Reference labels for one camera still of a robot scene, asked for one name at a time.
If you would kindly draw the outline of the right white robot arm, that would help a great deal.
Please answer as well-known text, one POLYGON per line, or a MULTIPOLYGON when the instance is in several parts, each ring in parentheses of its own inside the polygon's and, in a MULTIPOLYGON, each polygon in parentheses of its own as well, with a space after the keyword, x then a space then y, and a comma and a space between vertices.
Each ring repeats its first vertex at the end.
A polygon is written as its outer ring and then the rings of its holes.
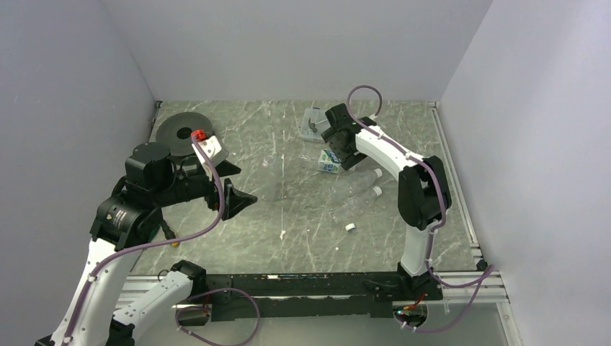
POLYGON ((344 103, 327 110, 325 116, 329 128, 321 137, 343 169, 371 158, 398 183, 397 209, 406 223, 406 238, 397 289, 404 298, 414 299, 427 285, 435 284, 434 236, 452 204, 444 164, 437 156, 424 157, 398 144, 368 117, 353 119, 344 103))

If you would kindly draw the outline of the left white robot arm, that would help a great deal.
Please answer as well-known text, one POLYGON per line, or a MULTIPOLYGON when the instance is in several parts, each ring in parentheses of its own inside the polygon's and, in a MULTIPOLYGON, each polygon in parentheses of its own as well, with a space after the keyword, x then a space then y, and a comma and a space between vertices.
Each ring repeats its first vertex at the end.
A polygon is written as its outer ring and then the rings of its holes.
POLYGON ((205 297, 205 269, 181 260, 143 296, 123 309, 115 307, 130 271, 164 226, 164 207, 203 198, 217 220, 226 221, 257 201, 218 173, 226 155, 215 138, 195 142, 194 149, 197 164, 192 172, 179 168, 164 144, 143 143, 133 150, 125 175, 97 209, 88 257, 70 306, 39 345, 134 345, 165 310, 205 297))

